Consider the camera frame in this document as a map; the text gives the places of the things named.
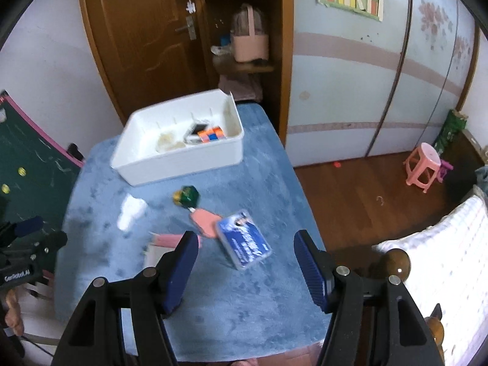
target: blue table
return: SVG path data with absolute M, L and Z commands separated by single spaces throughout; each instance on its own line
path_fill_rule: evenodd
M 197 231 L 188 211 L 171 198 L 182 185 L 194 185 L 204 209 L 222 216 L 247 209 L 274 253 L 242 272 L 217 240 L 203 238 L 184 302 L 164 323 L 177 359 L 244 359 L 323 340 L 330 316 L 313 304 L 293 252 L 293 235 L 299 229 L 307 229 L 323 249 L 312 211 L 262 108 L 246 104 L 238 110 L 245 128 L 239 165 L 131 187 L 110 167 L 117 138 L 93 148 L 63 225 L 68 244 L 56 267 L 59 319 L 69 319 L 95 277 L 112 282 L 140 272 L 150 231 Z M 127 194 L 144 199 L 148 207 L 130 231 L 122 232 L 116 222 Z M 123 324 L 127 352 L 136 354 L 128 312 Z

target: green and yellow object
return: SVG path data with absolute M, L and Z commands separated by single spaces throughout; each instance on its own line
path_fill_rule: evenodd
M 194 186 L 183 186 L 173 193 L 173 202 L 183 208 L 196 208 L 200 194 Z

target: chalkboard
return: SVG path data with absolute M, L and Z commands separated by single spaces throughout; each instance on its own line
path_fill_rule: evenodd
M 59 231 L 82 163 L 68 155 L 14 103 L 0 93 L 0 223 L 42 216 L 41 232 L 17 239 L 33 242 Z M 53 254 L 44 269 L 54 272 Z

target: rubik's cube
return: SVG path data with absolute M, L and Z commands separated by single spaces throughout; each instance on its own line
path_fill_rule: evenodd
M 219 139 L 225 139 L 224 132 L 219 126 L 207 129 L 206 131 L 200 131 L 198 132 L 198 136 L 200 136 L 200 139 L 203 143 L 208 143 Z

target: white storage box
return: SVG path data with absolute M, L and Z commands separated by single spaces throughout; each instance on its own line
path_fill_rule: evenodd
M 159 137 L 183 140 L 196 121 L 222 128 L 225 139 L 158 152 Z M 244 129 L 232 95 L 219 89 L 179 97 L 131 114 L 112 157 L 112 168 L 131 185 L 220 168 L 242 161 Z

